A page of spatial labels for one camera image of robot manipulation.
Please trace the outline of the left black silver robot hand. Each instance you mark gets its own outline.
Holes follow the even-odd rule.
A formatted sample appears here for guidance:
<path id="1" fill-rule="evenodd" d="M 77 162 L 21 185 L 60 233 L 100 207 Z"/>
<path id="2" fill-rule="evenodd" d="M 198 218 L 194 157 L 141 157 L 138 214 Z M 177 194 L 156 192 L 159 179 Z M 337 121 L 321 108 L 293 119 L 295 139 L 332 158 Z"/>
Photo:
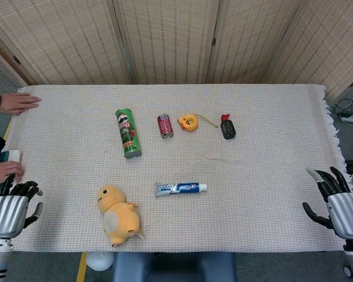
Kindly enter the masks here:
<path id="1" fill-rule="evenodd" d="M 27 216 L 31 199 L 43 192 L 37 182 L 28 181 L 13 185 L 15 175 L 11 174 L 0 185 L 0 239 L 12 239 L 23 229 L 36 222 L 42 213 L 43 203 L 36 205 L 35 211 Z"/>

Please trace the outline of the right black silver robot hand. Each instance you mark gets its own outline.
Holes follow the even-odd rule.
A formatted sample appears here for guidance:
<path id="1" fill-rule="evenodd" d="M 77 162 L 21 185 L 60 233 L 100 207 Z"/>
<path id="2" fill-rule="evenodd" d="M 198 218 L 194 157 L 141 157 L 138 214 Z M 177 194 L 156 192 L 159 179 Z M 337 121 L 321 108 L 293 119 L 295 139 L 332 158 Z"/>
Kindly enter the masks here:
<path id="1" fill-rule="evenodd" d="M 331 173 L 307 167 L 326 204 L 329 217 L 318 216 L 308 203 L 303 202 L 307 216 L 314 222 L 332 229 L 344 240 L 353 240 L 353 192 L 350 191 L 344 175 L 335 167 Z"/>

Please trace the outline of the bare person hand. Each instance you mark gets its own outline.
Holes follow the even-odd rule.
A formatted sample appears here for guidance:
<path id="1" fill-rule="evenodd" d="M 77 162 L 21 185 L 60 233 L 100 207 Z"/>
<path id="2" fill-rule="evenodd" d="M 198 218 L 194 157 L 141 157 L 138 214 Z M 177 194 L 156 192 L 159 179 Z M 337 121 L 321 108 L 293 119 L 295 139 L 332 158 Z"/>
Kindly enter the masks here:
<path id="1" fill-rule="evenodd" d="M 24 173 L 22 165 L 15 161 L 7 161 L 0 163 L 0 184 L 3 183 L 8 176 L 15 174 L 20 179 Z"/>
<path id="2" fill-rule="evenodd" d="M 41 98 L 28 93 L 4 93 L 1 95 L 0 113 L 20 115 L 27 109 L 39 106 Z"/>

